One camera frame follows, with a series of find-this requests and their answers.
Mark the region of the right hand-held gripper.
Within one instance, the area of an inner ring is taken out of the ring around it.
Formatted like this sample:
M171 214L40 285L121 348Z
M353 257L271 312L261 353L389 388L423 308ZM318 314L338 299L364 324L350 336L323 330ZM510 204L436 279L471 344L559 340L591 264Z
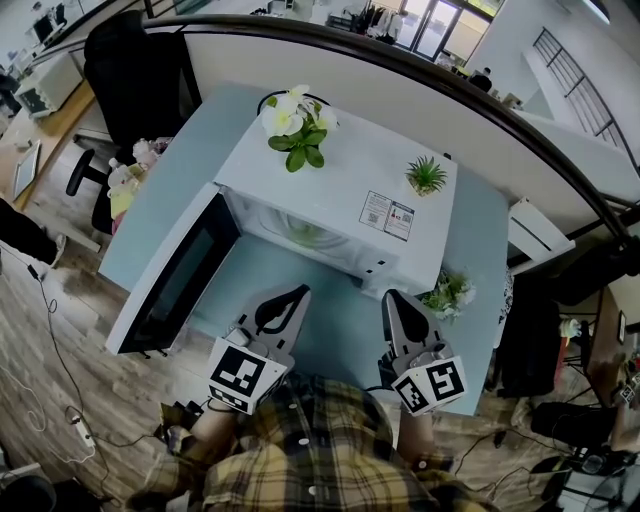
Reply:
M459 356L440 342L436 317L416 297L397 289L382 299L384 338L390 351L427 348L394 358L390 352L378 361L381 383L394 391L410 415L424 415L466 394L466 376Z

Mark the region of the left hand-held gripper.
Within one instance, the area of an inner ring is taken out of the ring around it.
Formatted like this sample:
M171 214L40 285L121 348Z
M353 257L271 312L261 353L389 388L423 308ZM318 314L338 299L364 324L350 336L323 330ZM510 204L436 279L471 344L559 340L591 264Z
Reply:
M310 302L306 284L281 285L251 296L229 332L214 342L207 365L211 397L254 414L293 369L291 351Z

